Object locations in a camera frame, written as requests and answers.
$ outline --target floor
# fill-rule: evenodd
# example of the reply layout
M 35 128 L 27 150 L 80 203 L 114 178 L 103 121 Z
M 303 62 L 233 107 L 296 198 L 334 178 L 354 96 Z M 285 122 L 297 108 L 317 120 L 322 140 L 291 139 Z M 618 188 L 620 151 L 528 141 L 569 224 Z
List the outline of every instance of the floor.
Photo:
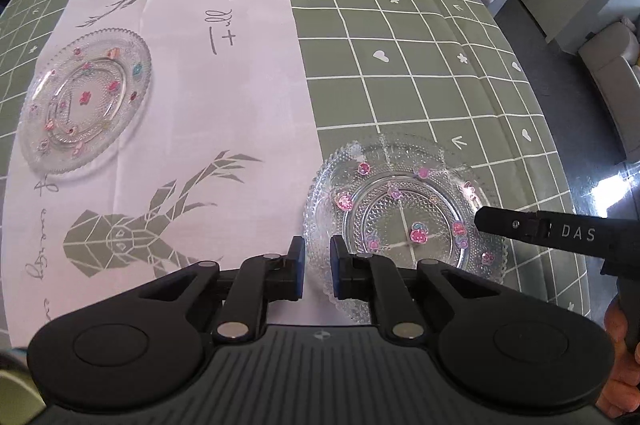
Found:
M 623 163 L 625 156 L 613 121 L 580 58 L 564 53 L 554 42 L 547 44 L 520 0 L 508 0 L 495 20 L 545 113 L 577 214 L 598 215 L 593 188 L 601 180 L 620 174 L 632 177 L 632 188 L 607 210 L 607 217 L 638 219 L 640 181 L 634 181 L 638 169 Z M 567 124 L 568 118 L 576 123 Z M 602 260 L 588 258 L 587 264 L 591 318 L 602 324 L 604 312 L 617 292 L 615 280 L 600 275 Z

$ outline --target black handle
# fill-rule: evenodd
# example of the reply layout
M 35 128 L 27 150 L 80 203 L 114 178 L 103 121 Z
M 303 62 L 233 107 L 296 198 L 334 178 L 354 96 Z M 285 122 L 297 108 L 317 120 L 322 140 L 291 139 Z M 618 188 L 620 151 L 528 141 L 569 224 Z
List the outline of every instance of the black handle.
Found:
M 618 277 L 618 299 L 627 322 L 626 348 L 633 355 L 640 342 L 640 282 Z

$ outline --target white table runner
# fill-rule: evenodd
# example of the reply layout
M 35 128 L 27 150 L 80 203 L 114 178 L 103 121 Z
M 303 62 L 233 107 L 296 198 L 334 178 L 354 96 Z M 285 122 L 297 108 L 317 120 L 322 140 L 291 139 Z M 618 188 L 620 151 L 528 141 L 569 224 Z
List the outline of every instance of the white table runner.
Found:
M 138 123 L 75 173 L 38 178 L 15 144 L 2 235 L 13 345 L 26 345 L 48 319 L 152 280 L 187 257 L 229 269 L 252 255 L 285 253 L 302 231 L 321 164 L 289 0 L 70 0 L 36 69 L 101 28 L 145 39 L 152 87 Z M 220 167 L 213 176 L 212 163 Z M 144 251 L 128 265 L 107 257 L 118 243 L 137 246 L 127 241 L 135 221 L 145 221 L 137 218 L 169 211 L 194 178 L 172 221 L 148 225 L 158 236 L 155 265 Z M 174 181 L 173 195 L 156 207 Z M 111 214 L 119 215 L 98 217 Z M 346 323 L 318 289 L 308 282 L 305 289 L 306 304 L 280 304 L 271 320 Z

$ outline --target heart pattern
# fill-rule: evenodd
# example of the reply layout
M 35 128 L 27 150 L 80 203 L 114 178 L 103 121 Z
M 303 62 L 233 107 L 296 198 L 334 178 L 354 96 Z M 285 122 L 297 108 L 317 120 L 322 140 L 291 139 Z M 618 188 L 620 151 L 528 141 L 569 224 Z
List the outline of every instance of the heart pattern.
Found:
M 389 57 L 387 57 L 382 50 L 376 51 L 375 53 L 373 53 L 373 56 L 376 59 L 382 60 L 382 62 L 389 62 Z

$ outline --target green tablecloth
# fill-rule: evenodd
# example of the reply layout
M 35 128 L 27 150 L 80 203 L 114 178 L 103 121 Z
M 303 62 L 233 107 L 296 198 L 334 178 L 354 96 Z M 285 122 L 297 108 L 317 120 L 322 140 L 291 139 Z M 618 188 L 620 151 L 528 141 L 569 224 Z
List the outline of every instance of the green tablecloth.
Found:
M 2 194 L 36 58 L 67 1 L 12 0 L 0 17 Z M 572 210 L 540 106 L 479 0 L 290 2 L 324 157 L 379 131 L 418 134 L 462 154 L 505 208 Z M 510 243 L 505 284 L 590 311 L 584 258 L 570 253 Z

